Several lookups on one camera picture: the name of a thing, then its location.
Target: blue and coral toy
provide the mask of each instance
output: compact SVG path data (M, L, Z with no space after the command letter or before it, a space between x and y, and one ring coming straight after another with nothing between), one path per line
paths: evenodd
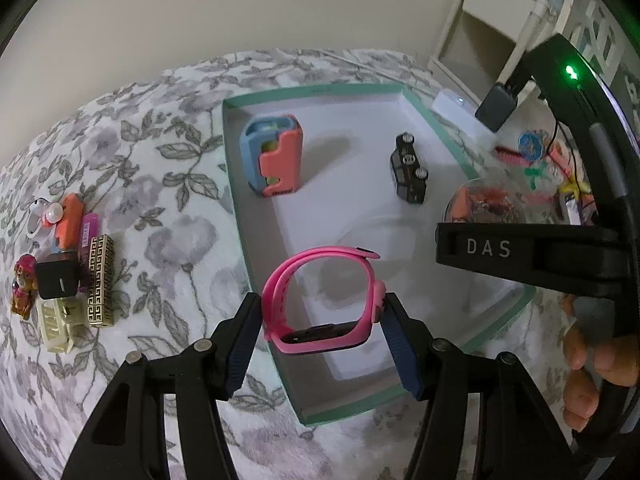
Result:
M300 187L302 128L293 115L251 121L240 135L240 155L249 186L262 196Z

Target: tray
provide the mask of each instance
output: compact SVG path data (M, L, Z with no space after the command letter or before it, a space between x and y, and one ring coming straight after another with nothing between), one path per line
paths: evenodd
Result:
M242 172L239 135L257 116L294 114L304 131L302 187L262 198ZM434 336L469 352L533 297L534 288L435 263L434 230L456 189L477 178L462 150L418 97L399 84L332 84L278 89L225 101L223 131L231 192L251 287L261 292L288 256L323 245L380 254L377 279ZM415 136L430 171L423 205L400 200L389 157L395 136ZM358 319L366 277L350 261L316 260L292 280L287 320L294 328ZM330 422L404 393L379 325L357 348L287 356L271 346L300 422Z

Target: beige plastic toy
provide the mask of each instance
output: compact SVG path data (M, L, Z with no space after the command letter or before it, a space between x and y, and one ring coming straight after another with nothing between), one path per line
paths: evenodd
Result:
M76 341L74 327L84 324L85 306L80 298L36 301L38 326L49 352L69 353Z

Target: screw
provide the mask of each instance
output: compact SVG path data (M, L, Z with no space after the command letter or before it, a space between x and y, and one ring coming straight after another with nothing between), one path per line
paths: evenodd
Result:
M502 352L500 354L500 361L506 365L514 365L518 362L518 358L511 352Z
M429 176L429 171L427 170L427 168L423 168L422 166L419 166L418 168L416 168L414 173L416 178L421 178L425 180Z
M196 352L206 352L213 346L211 339L198 339L193 347L196 349Z
M446 352L447 350L449 350L449 347L451 346L451 343L449 341L447 341L446 339L443 339L443 338L439 337L437 339L434 339L431 342L431 346L437 352Z
M142 359L142 352L140 352L139 350L132 350L124 358L124 360L130 365L134 365L135 363L140 361L140 359Z
M415 155L412 155L411 153L407 153L403 158L402 158L402 163L405 166L410 166L415 162Z

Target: pink watch strap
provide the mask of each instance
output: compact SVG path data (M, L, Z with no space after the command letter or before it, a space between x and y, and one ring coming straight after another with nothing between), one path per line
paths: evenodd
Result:
M264 321L264 338L272 340L277 348L284 353L321 352L338 348L355 346L365 342L371 333L372 324L377 322L382 309L382 302L386 292L383 282L375 279L373 267L368 261L380 256L371 251L347 246L326 246L302 251L284 263L269 277L262 290L262 318ZM303 343L285 343L281 338L293 329L287 326L285 304L287 290L293 274L301 266L318 258L348 258L358 262L367 273L369 286L364 312L357 325L347 334L318 341Z

